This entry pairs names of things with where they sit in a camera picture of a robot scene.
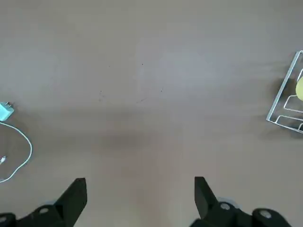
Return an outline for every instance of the metal wire rack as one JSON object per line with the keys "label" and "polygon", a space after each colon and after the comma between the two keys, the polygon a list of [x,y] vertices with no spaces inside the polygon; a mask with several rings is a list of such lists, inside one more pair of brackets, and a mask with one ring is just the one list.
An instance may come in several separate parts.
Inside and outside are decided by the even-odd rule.
{"label": "metal wire rack", "polygon": [[287,84],[290,83],[290,79],[293,78],[293,81],[297,83],[301,78],[303,73],[302,57],[303,50],[295,54],[266,120],[303,134],[303,102],[298,99],[296,94],[288,95],[285,102],[281,98]]}

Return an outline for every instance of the charging cable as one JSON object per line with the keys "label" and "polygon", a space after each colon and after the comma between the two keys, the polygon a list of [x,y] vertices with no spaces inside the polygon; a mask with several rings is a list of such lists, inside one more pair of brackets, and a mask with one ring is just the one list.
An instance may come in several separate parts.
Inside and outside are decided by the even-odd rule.
{"label": "charging cable", "polygon": [[[0,103],[0,112],[1,112],[1,108],[2,108],[2,107],[8,107],[7,105],[8,105],[8,103],[6,103],[6,104]],[[32,153],[33,153],[33,145],[32,145],[32,143],[30,142],[30,140],[28,139],[28,137],[27,137],[22,131],[20,131],[20,129],[18,129],[18,128],[12,126],[12,125],[3,123],[3,122],[1,122],[1,121],[0,121],[0,125],[4,125],[4,126],[7,126],[7,127],[9,127],[9,128],[12,128],[12,129],[16,130],[18,133],[20,133],[20,134],[26,139],[26,141],[27,141],[28,144],[29,144],[29,155],[28,155],[27,159],[26,159],[21,165],[19,165],[19,166],[17,167],[17,169],[16,169],[8,178],[6,178],[6,179],[1,179],[1,180],[0,180],[0,183],[3,183],[3,182],[6,182],[6,181],[10,180],[10,179],[15,175],[15,173],[16,173],[22,166],[24,166],[24,165],[29,161],[29,159],[30,159],[30,157],[32,156]],[[5,162],[6,159],[7,159],[6,156],[1,157],[1,158],[0,158],[0,165],[1,165],[3,162]]]}

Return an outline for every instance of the screw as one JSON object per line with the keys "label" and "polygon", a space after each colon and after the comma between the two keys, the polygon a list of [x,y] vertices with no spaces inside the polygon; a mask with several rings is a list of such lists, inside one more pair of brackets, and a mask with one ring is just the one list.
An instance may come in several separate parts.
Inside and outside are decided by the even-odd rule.
{"label": "screw", "polygon": [[262,215],[266,218],[271,218],[271,214],[267,210],[261,210],[260,215]]}
{"label": "screw", "polygon": [[227,203],[222,203],[220,206],[223,210],[229,210],[230,206]]}

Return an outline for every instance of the table surface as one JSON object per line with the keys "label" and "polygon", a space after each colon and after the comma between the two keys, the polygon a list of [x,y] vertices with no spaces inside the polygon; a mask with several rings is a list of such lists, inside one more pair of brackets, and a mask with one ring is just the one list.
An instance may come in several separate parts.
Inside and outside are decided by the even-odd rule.
{"label": "table surface", "polygon": [[[303,140],[265,118],[303,47],[298,0],[3,0],[0,99],[33,157],[0,185],[19,217],[86,177],[76,226],[186,227],[194,177],[302,225]],[[28,155],[0,127],[0,177]]]}

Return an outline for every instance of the charger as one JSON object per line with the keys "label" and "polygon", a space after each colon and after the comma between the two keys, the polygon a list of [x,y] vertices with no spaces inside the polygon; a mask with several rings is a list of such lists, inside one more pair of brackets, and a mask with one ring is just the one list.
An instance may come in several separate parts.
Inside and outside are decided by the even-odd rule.
{"label": "charger", "polygon": [[[25,138],[25,140],[28,142],[29,144],[29,155],[27,157],[27,159],[21,164],[19,165],[14,171],[13,173],[8,177],[8,178],[5,178],[5,179],[0,179],[0,183],[3,183],[3,182],[6,182],[8,181],[10,178],[13,177],[13,175],[22,167],[24,166],[30,159],[30,157],[32,156],[32,153],[33,153],[33,145],[32,143],[30,142],[30,140],[28,139],[28,137],[18,128],[12,126],[12,125],[9,125],[9,124],[6,124],[4,123],[4,121],[6,121],[11,115],[12,113],[14,112],[14,108],[11,107],[11,105],[9,104],[9,102],[5,103],[5,102],[0,102],[0,125],[3,125],[3,126],[6,126],[6,127],[9,127],[11,129],[14,129],[16,130],[18,133],[20,133],[21,136],[23,136]],[[7,160],[7,157],[6,156],[3,156],[3,157],[0,157],[0,165],[2,163],[4,163],[5,161]]]}
{"label": "charger", "polygon": [[14,112],[13,107],[7,102],[0,103],[0,122],[6,121]]}

